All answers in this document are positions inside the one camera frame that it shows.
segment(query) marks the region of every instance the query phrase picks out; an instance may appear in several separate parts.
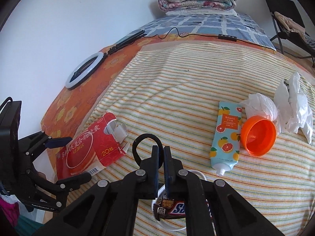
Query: blue checkered sheet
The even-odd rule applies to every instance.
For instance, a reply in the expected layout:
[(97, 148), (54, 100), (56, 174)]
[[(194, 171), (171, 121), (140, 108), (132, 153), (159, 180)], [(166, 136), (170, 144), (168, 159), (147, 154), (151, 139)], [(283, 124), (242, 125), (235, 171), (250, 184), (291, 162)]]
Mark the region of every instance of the blue checkered sheet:
[(145, 30), (147, 36), (166, 34), (172, 27), (177, 27), (180, 35), (194, 34), (227, 34), (237, 39), (253, 42), (276, 50), (265, 31), (247, 14), (225, 15), (189, 15), (165, 16), (131, 32), (126, 37)]

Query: pillow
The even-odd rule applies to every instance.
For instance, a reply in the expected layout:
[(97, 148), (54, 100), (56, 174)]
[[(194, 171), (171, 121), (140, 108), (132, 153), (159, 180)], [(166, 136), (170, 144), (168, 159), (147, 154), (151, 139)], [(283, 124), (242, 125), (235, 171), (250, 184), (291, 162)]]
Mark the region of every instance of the pillow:
[(204, 9), (179, 9), (174, 11), (168, 11), (166, 13), (167, 16), (187, 16), (193, 14), (213, 14), (213, 15), (227, 15), (227, 16), (235, 16), (237, 17), (237, 13), (234, 9), (228, 11), (216, 10), (212, 8), (204, 8)]

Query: pink cloth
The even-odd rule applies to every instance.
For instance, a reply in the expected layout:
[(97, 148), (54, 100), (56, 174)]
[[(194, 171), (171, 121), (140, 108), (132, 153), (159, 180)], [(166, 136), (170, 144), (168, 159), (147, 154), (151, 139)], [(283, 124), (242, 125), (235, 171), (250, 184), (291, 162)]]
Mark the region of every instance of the pink cloth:
[(18, 203), (7, 203), (0, 197), (0, 208), (2, 209), (3, 213), (5, 214), (6, 218), (10, 222), (10, 224), (15, 227), (18, 224), (19, 218), (19, 205)]

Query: striped towel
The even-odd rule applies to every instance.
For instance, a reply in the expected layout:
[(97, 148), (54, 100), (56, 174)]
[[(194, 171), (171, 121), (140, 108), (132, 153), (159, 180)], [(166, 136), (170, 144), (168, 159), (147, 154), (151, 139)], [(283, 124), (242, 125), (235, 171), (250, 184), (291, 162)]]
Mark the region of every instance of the striped towel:
[[(242, 45), (184, 43), (154, 51), (140, 51), (117, 76), (85, 124), (112, 112), (128, 127), (130, 143), (142, 133), (157, 135), (169, 145), (184, 168), (202, 171), (217, 179), (209, 151), (215, 133), (219, 101), (240, 102), (248, 94), (273, 98), (281, 79), (295, 70), (284, 60)], [(303, 76), (315, 114), (313, 87)], [(138, 146), (141, 158), (151, 156), (153, 141)], [(263, 157), (240, 150), (240, 159), (224, 179), (285, 235), (297, 235), (314, 211), (315, 148), (298, 134), (281, 134)], [(100, 179), (122, 179), (138, 169), (131, 151), (100, 173), (92, 182), (69, 194), (69, 203)], [(163, 169), (159, 179), (163, 181)], [(185, 221), (172, 220), (183, 226)], [(158, 226), (150, 201), (140, 201), (134, 235), (185, 235)]]

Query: white ring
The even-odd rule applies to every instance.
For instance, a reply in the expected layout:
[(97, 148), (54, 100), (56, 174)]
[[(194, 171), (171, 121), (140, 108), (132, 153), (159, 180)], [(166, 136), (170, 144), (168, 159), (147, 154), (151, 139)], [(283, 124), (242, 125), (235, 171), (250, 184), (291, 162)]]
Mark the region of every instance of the white ring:
[[(85, 69), (76, 79), (74, 79), (73, 81), (71, 81), (74, 73), (81, 67), (83, 66), (87, 61), (89, 61), (90, 59), (93, 59), (94, 57), (97, 58), (93, 61), (92, 64), (89, 65), (89, 67), (87, 69)], [(91, 72), (94, 67), (102, 60), (102, 58), (104, 57), (104, 53), (103, 52), (97, 52), (95, 54), (93, 54), (92, 56), (89, 56), (87, 59), (85, 59), (81, 64), (79, 64), (76, 69), (73, 70), (73, 72), (69, 75), (67, 81), (66, 81), (66, 88), (70, 89), (72, 88), (74, 85), (78, 84), (89, 72)]]
[[(199, 170), (189, 170), (189, 171), (194, 173), (194, 174), (196, 174), (196, 175), (201, 176), (203, 180), (207, 181), (207, 178), (204, 175), (204, 173), (200, 172)], [(157, 194), (157, 198), (152, 200), (152, 202), (151, 202), (152, 213), (153, 213), (153, 205), (157, 202), (158, 198), (165, 193), (165, 184), (158, 190), (157, 193), (158, 193)], [(161, 221), (156, 220), (156, 221), (162, 228), (164, 228), (166, 230), (169, 230), (169, 231), (181, 231), (181, 230), (185, 230), (186, 229), (186, 226), (185, 227), (176, 228), (176, 227), (168, 225), (167, 223), (165, 223), (162, 220)]]

